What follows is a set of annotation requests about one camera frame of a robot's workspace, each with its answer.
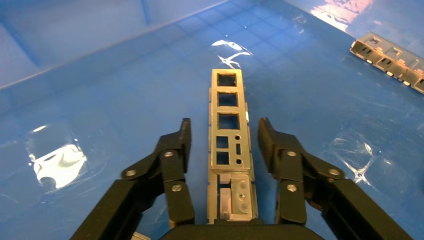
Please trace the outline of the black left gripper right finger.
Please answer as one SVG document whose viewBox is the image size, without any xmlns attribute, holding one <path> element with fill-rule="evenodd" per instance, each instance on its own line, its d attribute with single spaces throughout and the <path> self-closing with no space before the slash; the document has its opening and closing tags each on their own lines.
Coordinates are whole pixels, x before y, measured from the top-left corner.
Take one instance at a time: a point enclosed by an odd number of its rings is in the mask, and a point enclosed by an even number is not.
<svg viewBox="0 0 424 240">
<path fill-rule="evenodd" d="M 258 145 L 268 172 L 278 182 L 276 224 L 295 226 L 295 237 L 315 234 L 306 228 L 306 205 L 319 210 L 339 240 L 408 240 L 401 228 L 338 167 L 308 153 L 298 139 L 275 130 L 263 117 Z"/>
</svg>

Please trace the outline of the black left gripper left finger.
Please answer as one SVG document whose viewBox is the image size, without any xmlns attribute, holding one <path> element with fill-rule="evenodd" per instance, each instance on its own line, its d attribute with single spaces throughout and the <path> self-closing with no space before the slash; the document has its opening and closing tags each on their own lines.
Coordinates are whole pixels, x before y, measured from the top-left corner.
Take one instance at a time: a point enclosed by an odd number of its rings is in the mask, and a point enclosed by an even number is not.
<svg viewBox="0 0 424 240">
<path fill-rule="evenodd" d="M 185 180 L 191 142 L 191 120 L 183 118 L 178 131 L 162 135 L 151 154 L 121 172 L 71 239 L 129 240 L 160 195 L 166 197 L 172 228 L 194 224 Z"/>
</svg>

